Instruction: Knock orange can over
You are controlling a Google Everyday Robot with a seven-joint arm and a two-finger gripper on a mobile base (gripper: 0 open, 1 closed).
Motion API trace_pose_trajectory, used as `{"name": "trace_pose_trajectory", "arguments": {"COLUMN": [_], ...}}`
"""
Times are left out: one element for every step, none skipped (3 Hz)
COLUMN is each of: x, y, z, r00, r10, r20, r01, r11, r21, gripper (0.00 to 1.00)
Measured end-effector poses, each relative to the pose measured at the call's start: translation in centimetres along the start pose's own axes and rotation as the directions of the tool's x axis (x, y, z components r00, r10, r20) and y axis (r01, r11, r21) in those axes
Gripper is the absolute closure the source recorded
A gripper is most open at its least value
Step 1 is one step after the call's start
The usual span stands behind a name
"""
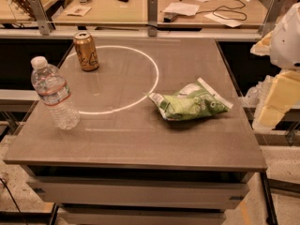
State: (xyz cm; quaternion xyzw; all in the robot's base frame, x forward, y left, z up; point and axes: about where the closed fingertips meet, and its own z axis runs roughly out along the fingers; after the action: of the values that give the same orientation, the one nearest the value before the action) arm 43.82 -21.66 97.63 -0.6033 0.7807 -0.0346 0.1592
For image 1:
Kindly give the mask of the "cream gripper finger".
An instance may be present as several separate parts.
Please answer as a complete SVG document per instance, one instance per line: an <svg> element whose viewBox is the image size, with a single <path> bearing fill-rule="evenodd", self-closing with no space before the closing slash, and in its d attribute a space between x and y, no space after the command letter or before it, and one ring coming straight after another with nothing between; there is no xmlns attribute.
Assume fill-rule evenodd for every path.
<svg viewBox="0 0 300 225"><path fill-rule="evenodd" d="M257 106L257 127L275 128L293 105L300 101L300 72L282 70L267 76Z"/></svg>
<svg viewBox="0 0 300 225"><path fill-rule="evenodd" d="M265 35L260 41L255 43L250 52L255 55L265 56L270 54L270 43L271 43L272 32Z"/></svg>

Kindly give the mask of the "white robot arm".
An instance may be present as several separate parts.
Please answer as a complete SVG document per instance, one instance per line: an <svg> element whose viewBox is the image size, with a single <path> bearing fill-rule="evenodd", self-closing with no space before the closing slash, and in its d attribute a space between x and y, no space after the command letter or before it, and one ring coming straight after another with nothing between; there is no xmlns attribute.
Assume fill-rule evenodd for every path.
<svg viewBox="0 0 300 225"><path fill-rule="evenodd" d="M295 3L273 31L252 46L250 52L269 55L280 68L262 83L252 127L261 132L274 129L293 105L300 101L300 3Z"/></svg>

